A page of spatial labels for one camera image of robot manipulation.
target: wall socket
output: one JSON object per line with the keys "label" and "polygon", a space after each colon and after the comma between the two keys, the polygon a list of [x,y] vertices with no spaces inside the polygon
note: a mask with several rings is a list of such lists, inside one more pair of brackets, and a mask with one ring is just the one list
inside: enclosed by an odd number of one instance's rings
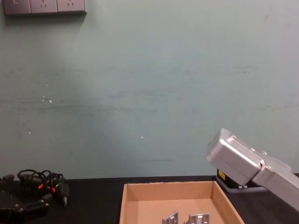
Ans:
{"label": "wall socket", "polygon": [[30,14],[29,0],[3,0],[6,15]]}
{"label": "wall socket", "polygon": [[59,13],[85,12],[84,0],[57,0]]}
{"label": "wall socket", "polygon": [[30,0],[31,13],[57,13],[57,0]]}

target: light green wall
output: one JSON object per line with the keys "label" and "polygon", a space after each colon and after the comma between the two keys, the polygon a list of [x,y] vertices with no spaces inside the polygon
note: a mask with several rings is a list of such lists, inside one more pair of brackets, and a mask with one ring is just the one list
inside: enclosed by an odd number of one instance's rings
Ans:
{"label": "light green wall", "polygon": [[86,17],[1,15],[0,175],[212,175],[221,127],[299,172],[298,8],[89,0]]}

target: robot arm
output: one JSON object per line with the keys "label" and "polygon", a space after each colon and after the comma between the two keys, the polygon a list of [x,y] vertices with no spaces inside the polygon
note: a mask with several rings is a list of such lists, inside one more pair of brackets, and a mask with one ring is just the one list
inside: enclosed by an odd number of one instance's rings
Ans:
{"label": "robot arm", "polygon": [[224,128],[207,149],[206,159],[238,184],[252,180],[299,211],[299,178],[290,166],[256,151]]}

